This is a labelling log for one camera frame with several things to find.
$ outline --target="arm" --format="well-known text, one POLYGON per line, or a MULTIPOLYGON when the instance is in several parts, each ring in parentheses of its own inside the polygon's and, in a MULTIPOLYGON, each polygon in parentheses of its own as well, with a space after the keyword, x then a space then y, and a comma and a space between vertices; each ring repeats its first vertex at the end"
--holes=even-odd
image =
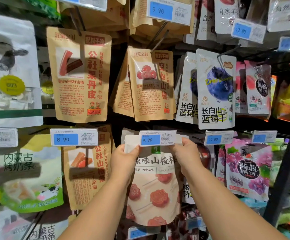
POLYGON ((113 240, 121 218, 127 187, 135 170, 139 146, 124 153, 124 145, 111 156, 111 176, 58 240, 113 240))
POLYGON ((213 240, 286 240, 285 236, 224 187, 199 159, 195 143, 174 145, 195 204, 213 240))

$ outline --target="forearm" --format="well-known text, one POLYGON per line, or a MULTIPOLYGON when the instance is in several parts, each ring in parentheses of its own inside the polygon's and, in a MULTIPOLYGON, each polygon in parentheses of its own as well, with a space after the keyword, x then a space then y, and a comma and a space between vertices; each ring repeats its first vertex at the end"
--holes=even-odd
POLYGON ((123 212, 127 183, 111 177, 59 240, 113 240, 123 212))
POLYGON ((191 194, 213 240, 286 239, 207 169, 191 165, 187 174, 191 194))

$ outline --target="yellow circle sticker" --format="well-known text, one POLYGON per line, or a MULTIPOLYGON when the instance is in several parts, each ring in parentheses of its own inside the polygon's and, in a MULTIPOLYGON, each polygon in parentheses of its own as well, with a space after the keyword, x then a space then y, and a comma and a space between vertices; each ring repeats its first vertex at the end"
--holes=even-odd
POLYGON ((42 85, 42 90, 47 94, 54 94, 53 83, 52 81, 45 81, 42 85))
POLYGON ((18 96, 25 91, 25 84, 17 76, 2 76, 0 78, 0 90, 8 95, 18 96))

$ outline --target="metal hook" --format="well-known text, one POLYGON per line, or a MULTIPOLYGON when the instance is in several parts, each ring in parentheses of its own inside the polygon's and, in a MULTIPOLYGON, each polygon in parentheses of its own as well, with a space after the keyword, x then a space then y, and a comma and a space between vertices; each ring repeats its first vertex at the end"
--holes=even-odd
POLYGON ((150 51, 150 53, 152 53, 160 44, 161 42, 166 38, 166 36, 168 35, 169 30, 167 29, 165 34, 163 35, 163 37, 158 41, 158 43, 155 45, 155 47, 150 51))
POLYGON ((161 31, 164 29, 164 27, 166 26, 167 22, 164 22, 163 25, 160 27, 160 29, 157 31, 157 33, 155 34, 154 38, 152 38, 152 40, 149 42, 149 44, 147 45, 146 49, 148 49, 151 44, 155 41, 155 39, 157 38, 157 36, 161 33, 161 31))

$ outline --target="red label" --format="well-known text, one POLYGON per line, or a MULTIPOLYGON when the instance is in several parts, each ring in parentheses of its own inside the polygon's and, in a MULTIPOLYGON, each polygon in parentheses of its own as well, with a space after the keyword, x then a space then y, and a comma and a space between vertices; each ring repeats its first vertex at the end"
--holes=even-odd
POLYGON ((85 43, 98 46, 105 46, 105 38, 99 36, 86 35, 85 43))
POLYGON ((100 114, 102 109, 87 109, 87 115, 100 114))
POLYGON ((239 188, 239 187, 232 186, 232 185, 229 186, 229 189, 236 190, 236 191, 239 191, 239 192, 242 192, 242 193, 248 193, 247 189, 239 188))

